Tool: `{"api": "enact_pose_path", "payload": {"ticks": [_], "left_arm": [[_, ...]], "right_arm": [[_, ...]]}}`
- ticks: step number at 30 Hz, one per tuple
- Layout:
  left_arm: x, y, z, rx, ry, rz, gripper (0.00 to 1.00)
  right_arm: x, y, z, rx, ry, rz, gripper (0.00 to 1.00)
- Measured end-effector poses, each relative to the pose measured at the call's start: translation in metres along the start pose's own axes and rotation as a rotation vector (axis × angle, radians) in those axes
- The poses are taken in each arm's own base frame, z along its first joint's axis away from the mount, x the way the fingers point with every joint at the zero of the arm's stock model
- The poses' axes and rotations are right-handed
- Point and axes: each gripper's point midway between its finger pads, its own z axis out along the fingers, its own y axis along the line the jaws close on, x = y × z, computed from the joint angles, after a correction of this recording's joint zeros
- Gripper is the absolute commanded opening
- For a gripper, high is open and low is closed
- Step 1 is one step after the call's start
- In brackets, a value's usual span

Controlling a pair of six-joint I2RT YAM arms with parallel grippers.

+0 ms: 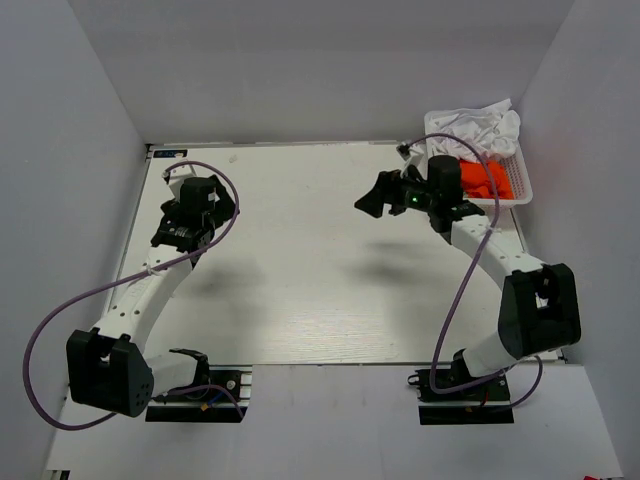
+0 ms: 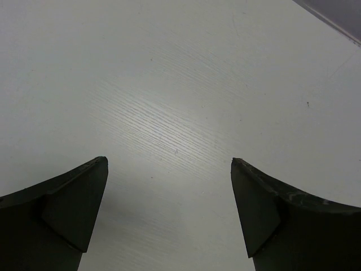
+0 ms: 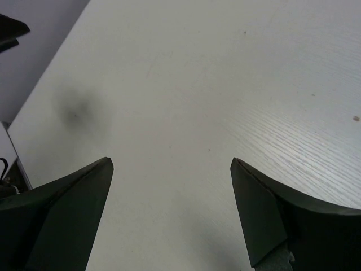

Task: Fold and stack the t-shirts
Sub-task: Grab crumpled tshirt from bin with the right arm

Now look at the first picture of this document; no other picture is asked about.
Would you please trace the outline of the orange t shirt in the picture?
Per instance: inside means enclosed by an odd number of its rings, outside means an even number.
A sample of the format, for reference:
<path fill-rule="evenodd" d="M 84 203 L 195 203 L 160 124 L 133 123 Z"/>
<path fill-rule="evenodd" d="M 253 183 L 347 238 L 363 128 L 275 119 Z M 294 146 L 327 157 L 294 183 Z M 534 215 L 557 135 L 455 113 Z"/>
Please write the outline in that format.
<path fill-rule="evenodd" d="M 472 163 L 460 159 L 459 165 L 461 169 L 461 186 L 469 197 L 477 199 L 492 199 L 494 197 L 489 175 L 480 163 Z M 513 200 L 514 193 L 506 169 L 495 161 L 490 161 L 488 167 L 499 198 L 501 200 Z"/>

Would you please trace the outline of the white t shirt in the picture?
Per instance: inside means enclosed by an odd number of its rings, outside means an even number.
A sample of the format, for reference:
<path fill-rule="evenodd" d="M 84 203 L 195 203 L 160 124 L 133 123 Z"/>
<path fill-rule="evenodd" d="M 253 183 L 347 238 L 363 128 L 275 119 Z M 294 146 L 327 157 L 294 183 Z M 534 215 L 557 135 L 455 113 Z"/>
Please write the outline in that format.
<path fill-rule="evenodd" d="M 497 160 L 516 153 L 521 120 L 509 98 L 486 107 L 428 112 L 425 133 L 445 133 L 469 143 L 480 156 Z"/>

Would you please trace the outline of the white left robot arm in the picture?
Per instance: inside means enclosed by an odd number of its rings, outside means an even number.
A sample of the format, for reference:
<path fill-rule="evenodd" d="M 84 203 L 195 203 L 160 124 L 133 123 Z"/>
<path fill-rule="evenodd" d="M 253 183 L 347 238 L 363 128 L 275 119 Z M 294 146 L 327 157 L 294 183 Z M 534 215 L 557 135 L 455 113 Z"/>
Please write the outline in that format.
<path fill-rule="evenodd" d="M 187 174 L 173 184 L 173 198 L 150 241 L 141 278 L 130 282 L 114 308 L 90 330 L 66 343 L 74 402 L 136 417 L 172 390 L 199 399 L 211 387 L 208 358 L 187 348 L 148 356 L 152 328 L 178 286 L 193 272 L 201 249 L 233 218 L 236 205 L 215 175 Z"/>

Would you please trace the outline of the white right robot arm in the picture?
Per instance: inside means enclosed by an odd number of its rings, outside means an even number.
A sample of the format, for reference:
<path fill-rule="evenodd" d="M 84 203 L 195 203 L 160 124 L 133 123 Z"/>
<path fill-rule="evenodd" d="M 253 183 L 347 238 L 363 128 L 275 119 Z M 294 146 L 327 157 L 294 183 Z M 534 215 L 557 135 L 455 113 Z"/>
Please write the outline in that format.
<path fill-rule="evenodd" d="M 380 172 L 354 206 L 373 218 L 407 210 L 427 214 L 433 230 L 470 257 L 468 270 L 481 268 L 500 288 L 496 330 L 458 351 L 442 377 L 439 361 L 431 363 L 431 392 L 472 399 L 519 361 L 576 344 L 581 322 L 573 271 L 511 249 L 496 221 L 464 198 L 461 178 L 457 159 L 435 156 L 425 175 L 415 166 Z"/>

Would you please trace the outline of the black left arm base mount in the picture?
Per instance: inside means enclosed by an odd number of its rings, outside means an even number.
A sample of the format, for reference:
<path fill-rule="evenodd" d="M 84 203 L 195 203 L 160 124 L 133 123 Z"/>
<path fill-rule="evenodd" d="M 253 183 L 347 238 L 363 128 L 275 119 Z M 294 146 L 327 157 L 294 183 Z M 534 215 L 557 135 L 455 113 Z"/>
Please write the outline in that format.
<path fill-rule="evenodd" d="M 146 411 L 147 423 L 239 424 L 251 398 L 252 368 L 211 367 L 206 388 L 186 394 L 162 394 Z"/>

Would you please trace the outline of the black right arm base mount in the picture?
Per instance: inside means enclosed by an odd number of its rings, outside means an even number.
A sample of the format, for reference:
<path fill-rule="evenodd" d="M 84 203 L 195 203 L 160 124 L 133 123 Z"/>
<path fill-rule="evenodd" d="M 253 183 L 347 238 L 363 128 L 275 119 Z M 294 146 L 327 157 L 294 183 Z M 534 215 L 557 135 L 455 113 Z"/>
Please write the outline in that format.
<path fill-rule="evenodd" d="M 422 426 L 513 424 L 511 396 L 504 376 L 468 389 L 437 394 L 429 386 L 429 369 L 416 370 L 407 384 L 417 392 L 418 414 Z"/>

